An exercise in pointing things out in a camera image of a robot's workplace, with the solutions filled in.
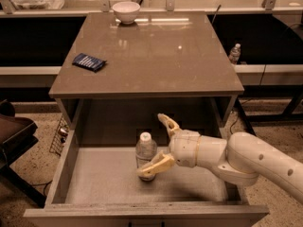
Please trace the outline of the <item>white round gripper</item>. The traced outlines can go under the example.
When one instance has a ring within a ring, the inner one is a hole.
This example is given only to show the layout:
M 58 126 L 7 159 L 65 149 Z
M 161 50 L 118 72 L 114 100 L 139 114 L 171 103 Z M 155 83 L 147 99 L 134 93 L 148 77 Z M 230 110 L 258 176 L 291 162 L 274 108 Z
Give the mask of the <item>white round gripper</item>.
M 170 138 L 170 153 L 165 153 L 163 150 L 158 152 L 150 162 L 136 171 L 138 177 L 149 178 L 169 170 L 175 163 L 185 167 L 197 165 L 197 149 L 201 135 L 197 131 L 180 130 L 180 126 L 164 113 L 159 113 L 157 117 L 165 126 Z

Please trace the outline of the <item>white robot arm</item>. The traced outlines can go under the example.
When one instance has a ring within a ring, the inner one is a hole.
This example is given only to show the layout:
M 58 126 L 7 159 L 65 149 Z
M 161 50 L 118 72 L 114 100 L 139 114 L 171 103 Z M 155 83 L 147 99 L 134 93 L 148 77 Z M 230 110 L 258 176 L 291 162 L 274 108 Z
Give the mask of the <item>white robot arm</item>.
M 227 140 L 183 130 L 167 115 L 158 115 L 169 136 L 169 152 L 157 153 L 137 170 L 150 177 L 178 165 L 201 167 L 234 185 L 251 186 L 263 176 L 303 203 L 303 164 L 263 140 L 236 132 Z

